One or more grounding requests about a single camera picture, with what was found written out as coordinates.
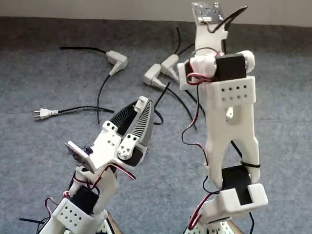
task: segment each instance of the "black wire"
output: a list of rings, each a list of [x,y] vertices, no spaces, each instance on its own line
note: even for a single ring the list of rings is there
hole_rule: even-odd
[[[207,193],[209,193],[209,194],[219,194],[219,193],[220,193],[220,190],[214,191],[214,192],[210,192],[210,191],[208,191],[208,190],[205,188],[205,183],[206,183],[207,179],[208,179],[208,176],[206,176],[206,178],[205,178],[204,181],[203,181],[203,189],[204,189]]]
[[[247,9],[247,6],[243,6],[241,8],[239,8],[238,10],[234,11],[232,14],[230,14],[229,16],[227,16],[222,22],[220,22],[217,27],[215,27],[212,31],[209,29],[209,26],[207,27],[208,32],[209,33],[215,33],[222,25],[225,24],[224,26],[224,30],[227,31],[227,29],[230,26],[230,23],[232,23],[232,21],[239,16],[241,13],[243,13],[245,10]]]
[[[179,102],[184,106],[185,110],[187,111],[189,117],[191,118],[191,121],[193,121],[192,114],[191,114],[189,108],[188,108],[188,107],[186,106],[186,104],[184,103],[184,101],[183,101],[174,91],[172,91],[170,88],[168,88],[168,91],[169,91],[170,93],[172,93],[172,94],[179,100]]]
[[[193,46],[195,46],[195,43],[192,43],[192,44],[188,45],[188,46],[185,47],[183,50],[181,50],[177,55],[178,55],[178,56],[182,55],[185,51],[189,50],[189,49],[192,48]]]
[[[88,108],[88,109],[96,109],[96,106],[78,106],[78,107],[73,107],[73,108],[69,108],[69,109],[65,109],[65,110],[60,110],[58,111],[59,114],[64,113],[64,112],[68,112],[68,111],[72,111],[72,110],[77,110],[77,109],[82,109],[82,108]],[[99,110],[105,111],[105,112],[109,112],[109,113],[114,113],[113,110],[110,109],[106,109],[103,107],[99,107]]]
[[[227,54],[226,39],[223,39],[223,40],[221,41],[221,45],[222,45],[222,51],[223,51],[223,53],[226,55],[226,54]]]
[[[164,118],[163,118],[163,116],[161,115],[161,113],[158,111],[158,110],[156,110],[156,109],[154,109],[154,112],[155,112],[155,114],[159,117],[159,119],[160,119],[160,122],[154,122],[154,125],[162,125],[163,123],[164,123]]]
[[[190,93],[190,91],[188,90],[185,90],[185,92],[191,97],[191,99],[197,103],[197,99],[193,96],[192,93]],[[206,119],[206,113],[205,113],[205,110],[204,108],[202,107],[202,105],[199,103],[199,108],[201,109],[201,111],[203,112],[203,115],[204,115],[204,118]]]
[[[176,28],[176,32],[177,32],[177,39],[178,39],[178,43],[177,43],[177,47],[175,49],[175,51],[173,52],[173,54],[175,55],[177,53],[177,51],[180,49],[180,45],[181,45],[181,34],[180,34],[180,30],[177,27]]]
[[[216,53],[218,53],[218,51],[217,50],[215,50],[214,48],[212,48],[212,47],[201,47],[201,48],[198,48],[198,49],[196,49],[196,50],[194,50],[193,52],[192,52],[192,54],[191,54],[191,56],[190,56],[190,58],[197,52],[197,51],[199,51],[199,50],[203,50],[203,49],[210,49],[210,50],[213,50],[213,51],[215,51]]]
[[[70,188],[72,187],[73,183],[74,183],[74,177],[75,177],[75,174],[76,174],[76,171],[74,171],[74,174],[73,174],[73,177],[68,185],[68,189],[67,190],[70,190]]]
[[[238,146],[234,143],[234,141],[231,140],[231,144],[233,145],[234,149],[236,149],[238,155],[240,156],[240,158],[243,158],[243,154],[240,151],[240,149],[238,148]]]
[[[38,224],[42,224],[42,221],[39,220],[35,220],[35,219],[28,219],[28,218],[19,218],[20,221],[25,221],[25,222],[30,222],[30,223],[38,223]]]
[[[167,90],[169,89],[170,86],[170,82],[167,83],[165,89],[161,92],[159,98],[156,100],[155,104],[154,104],[154,109],[157,107],[157,105],[159,104],[160,100],[162,99],[162,97],[165,95],[165,93],[167,92]]]
[[[97,95],[97,122],[98,122],[98,124],[100,123],[100,120],[99,120],[99,98],[100,98],[100,96],[101,96],[101,92],[102,92],[102,89],[103,89],[103,87],[104,87],[104,85],[105,85],[105,83],[107,82],[107,80],[108,80],[108,78],[109,77],[111,77],[111,75],[110,74],[108,74],[108,76],[105,78],[105,80],[103,81],[103,83],[102,83],[102,85],[101,85],[101,87],[100,87],[100,89],[99,89],[99,92],[98,92],[98,95]]]
[[[170,85],[170,82],[167,83],[165,89],[161,92],[159,98],[156,100],[156,102],[154,104],[154,112],[160,119],[160,122],[154,122],[154,125],[162,125],[164,123],[164,118],[161,115],[161,113],[158,110],[156,110],[156,107],[159,104],[160,100],[164,97],[165,93],[167,92],[169,85]]]
[[[50,219],[49,217],[43,218],[43,219],[41,220],[41,223],[44,224],[45,222],[49,221],[49,219]],[[40,229],[41,229],[41,228],[40,228],[40,224],[41,224],[41,223],[38,223],[36,234],[39,234],[39,233],[40,233]]]
[[[107,52],[95,47],[80,47],[80,46],[62,46],[59,48],[60,50],[94,50],[94,51],[99,51],[101,53],[106,54]]]
[[[252,226],[250,228],[249,234],[252,234],[254,231],[254,217],[253,217],[253,214],[251,212],[249,212],[249,216],[250,216],[250,219],[252,220]]]

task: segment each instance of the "red wire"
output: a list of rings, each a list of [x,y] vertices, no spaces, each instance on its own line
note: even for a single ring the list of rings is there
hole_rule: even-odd
[[[203,204],[205,203],[205,201],[211,196],[211,194],[207,194],[204,199],[200,202],[200,204],[197,206],[196,210],[194,211],[191,221],[189,223],[189,230],[193,230],[193,228],[196,226],[196,224],[198,223],[198,221],[201,218],[201,214],[197,215],[200,208],[203,206]]]
[[[196,121],[197,121],[198,113],[199,113],[199,100],[198,100],[198,99],[199,99],[199,96],[198,96],[198,94],[197,94],[196,113],[195,113],[194,119],[193,119],[193,121],[190,123],[190,125],[189,125],[186,129],[184,129],[184,131],[182,132],[181,138],[182,138],[182,142],[183,142],[184,144],[186,144],[186,145],[196,145],[196,146],[198,146],[199,148],[201,148],[202,151],[203,151],[203,153],[204,153],[204,156],[205,156],[206,164],[208,165],[208,160],[207,160],[207,156],[206,156],[206,152],[205,152],[204,147],[203,147],[200,143],[198,143],[198,142],[188,143],[188,142],[186,142],[186,141],[184,140],[184,134],[185,134],[185,132],[186,132],[187,130],[189,130],[191,127],[193,127],[194,124],[195,124]]]
[[[124,169],[123,167],[119,166],[116,163],[109,163],[105,169],[102,171],[102,173],[100,174],[100,176],[95,180],[95,182],[93,183],[92,189],[94,189],[96,187],[96,185],[99,183],[99,181],[101,180],[101,176],[102,174],[110,167],[113,166],[119,170],[121,170],[122,172],[124,172],[125,174],[127,174],[132,180],[136,180],[136,176],[134,174],[132,174],[131,172],[127,171],[126,169]]]

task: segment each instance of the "black power cable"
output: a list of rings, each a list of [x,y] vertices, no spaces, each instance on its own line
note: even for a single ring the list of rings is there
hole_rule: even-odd
[[[96,106],[78,106],[78,107],[73,107],[73,108],[69,108],[69,109],[65,109],[65,110],[60,110],[58,111],[59,114],[61,113],[65,113],[65,112],[69,112],[69,111],[73,111],[73,110],[77,110],[77,109],[97,109]],[[106,109],[103,107],[99,107],[100,110],[108,112],[108,113],[114,113],[113,110],[110,109]]]
[[[239,8],[238,10],[234,11],[232,14],[227,16],[223,21],[221,21],[212,31],[209,29],[209,27],[207,27],[208,28],[208,32],[209,33],[215,33],[224,24],[225,24],[224,29],[225,29],[225,31],[227,31],[227,29],[230,26],[230,23],[232,23],[232,21],[234,19],[236,19],[237,16],[242,14],[246,9],[247,9],[247,6],[245,5],[245,6],[241,7],[241,8]]]
[[[159,98],[156,100],[154,104],[154,112],[160,119],[160,122],[154,122],[154,125],[162,125],[164,123],[164,118],[161,115],[161,113],[156,109],[156,107],[159,104],[160,100],[164,97],[165,93],[167,92],[169,85],[170,85],[170,82],[167,83],[166,88],[161,92]]]
[[[105,83],[108,81],[109,77],[111,77],[110,74],[104,79],[104,81],[103,81],[103,83],[102,83],[102,85],[98,91],[98,94],[97,94],[97,122],[98,122],[98,124],[100,123],[100,120],[99,120],[99,98],[101,96],[102,89],[103,89]]]
[[[187,50],[191,49],[193,46],[195,46],[195,43],[192,43],[192,44],[188,45],[187,47],[182,49],[177,55],[178,56],[182,55],[184,52],[186,52]]]
[[[188,96],[191,97],[191,99],[192,99],[194,102],[197,103],[197,99],[193,96],[193,94],[192,94],[190,91],[185,90],[185,92],[187,93]],[[199,103],[199,108],[201,109],[201,111],[202,111],[202,113],[203,113],[203,115],[204,115],[204,118],[206,119],[205,110],[204,110],[204,108],[202,107],[202,105],[201,105],[200,103]]]
[[[104,53],[104,54],[107,53],[104,50],[101,50],[101,49],[98,49],[98,48],[95,48],[95,47],[88,47],[88,46],[83,46],[83,47],[80,47],[80,46],[62,46],[59,49],[60,50],[94,50],[94,51],[98,51],[98,52],[101,52],[101,53]]]
[[[177,32],[177,39],[178,39],[178,43],[177,43],[177,47],[175,49],[175,51],[173,52],[173,54],[175,55],[177,53],[177,51],[180,49],[180,45],[181,45],[181,34],[180,34],[180,30],[177,27],[176,28],[176,32]]]
[[[168,91],[170,92],[170,93],[172,93],[178,100],[179,100],[179,102],[184,106],[184,108],[185,108],[185,110],[187,111],[187,113],[188,113],[188,115],[189,115],[189,117],[190,117],[190,119],[191,119],[191,121],[193,120],[193,116],[192,116],[192,114],[191,114],[191,112],[190,112],[190,110],[189,110],[189,108],[186,106],[186,104],[184,103],[184,101],[173,91],[173,90],[171,90],[170,88],[168,88]]]

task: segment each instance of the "bracket with holes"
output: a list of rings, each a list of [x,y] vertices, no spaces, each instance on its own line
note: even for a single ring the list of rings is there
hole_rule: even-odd
[[[208,228],[198,223],[193,230],[186,229],[183,234],[234,234],[234,232],[227,222],[221,222]]]
[[[135,148],[138,141],[139,137],[133,134],[127,134],[118,148],[118,157],[123,160],[130,159],[133,153],[133,149]]]
[[[66,198],[60,202],[52,216],[61,222],[64,227],[76,234],[86,232],[94,222],[94,218],[87,215]]]
[[[255,78],[227,80],[211,84],[216,108],[255,103]]]

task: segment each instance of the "power cord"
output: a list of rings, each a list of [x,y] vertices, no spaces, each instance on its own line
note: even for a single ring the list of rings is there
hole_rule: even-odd
[[[101,53],[104,53],[106,54],[107,51],[104,51],[104,50],[101,50],[101,49],[98,49],[98,48],[95,48],[95,47],[80,47],[80,46],[62,46],[59,48],[60,50],[94,50],[94,51],[98,51],[98,52],[101,52]]]
[[[182,55],[184,52],[186,52],[187,50],[191,49],[193,46],[195,46],[195,43],[192,43],[192,44],[188,45],[183,50],[181,50],[177,55],[178,56]]]
[[[180,34],[180,30],[178,27],[176,28],[176,32],[177,32],[178,43],[177,43],[177,47],[176,47],[175,51],[173,52],[174,55],[178,52],[178,50],[180,49],[180,46],[181,46],[181,34]]]
[[[104,79],[100,90],[97,94],[97,122],[98,124],[100,124],[100,118],[99,118],[99,98],[102,92],[102,89],[105,85],[105,83],[107,82],[108,78],[111,77],[113,74],[117,73],[118,71],[124,69],[127,65],[128,65],[128,58],[116,51],[104,51],[95,47],[79,47],[79,46],[63,46],[60,47],[60,50],[94,50],[94,51],[98,51],[101,53],[106,54],[107,56],[107,60],[113,64],[113,68],[111,69],[109,75]]]
[[[187,107],[187,105],[184,103],[184,101],[172,89],[168,88],[168,91],[170,93],[172,93],[179,100],[179,102],[184,106],[184,109],[187,111],[187,114],[189,115],[190,119],[193,120],[193,116],[192,116],[189,108]]]
[[[162,125],[164,123],[164,118],[162,117],[161,113],[156,109],[156,107],[158,106],[160,100],[164,97],[165,93],[167,92],[169,85],[170,85],[170,82],[167,83],[165,89],[161,92],[159,98],[156,100],[154,104],[154,112],[160,119],[160,122],[154,122],[154,125]]]
[[[33,116],[35,119],[45,119],[48,118],[50,116],[57,116],[59,114],[63,114],[63,113],[67,113],[73,110],[78,110],[78,109],[97,109],[96,106],[78,106],[78,107],[73,107],[73,108],[69,108],[69,109],[65,109],[65,110],[49,110],[49,109],[42,109],[40,108],[40,110],[38,111],[34,111],[35,115]],[[100,110],[104,111],[104,112],[108,112],[108,113],[114,113],[113,110],[110,109],[106,109],[103,107],[99,107]]]
[[[108,81],[109,77],[111,77],[111,74],[109,74],[103,81],[103,83],[101,84],[101,87],[98,91],[98,94],[97,94],[97,123],[100,124],[100,119],[99,119],[99,98],[101,96],[101,92],[102,92],[102,89],[105,85],[105,83]]]

